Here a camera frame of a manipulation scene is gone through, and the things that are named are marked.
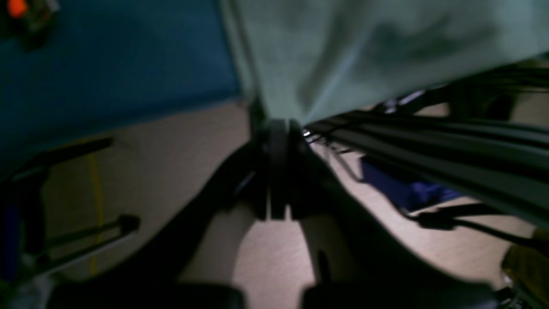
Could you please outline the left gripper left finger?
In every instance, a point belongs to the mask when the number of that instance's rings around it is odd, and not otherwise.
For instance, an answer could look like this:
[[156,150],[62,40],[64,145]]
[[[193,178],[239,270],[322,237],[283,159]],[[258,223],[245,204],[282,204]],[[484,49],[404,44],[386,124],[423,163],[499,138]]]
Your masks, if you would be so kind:
[[89,297],[242,297],[232,279],[241,241],[266,217],[271,129],[257,131],[141,250],[81,285]]

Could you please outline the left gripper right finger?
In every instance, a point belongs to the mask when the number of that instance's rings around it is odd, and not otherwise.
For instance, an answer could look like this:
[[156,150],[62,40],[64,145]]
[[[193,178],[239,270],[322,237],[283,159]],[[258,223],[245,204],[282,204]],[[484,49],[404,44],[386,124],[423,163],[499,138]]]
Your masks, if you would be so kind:
[[400,244],[339,182],[296,121],[279,121],[279,205],[290,205],[317,284],[305,297],[492,297],[426,264]]

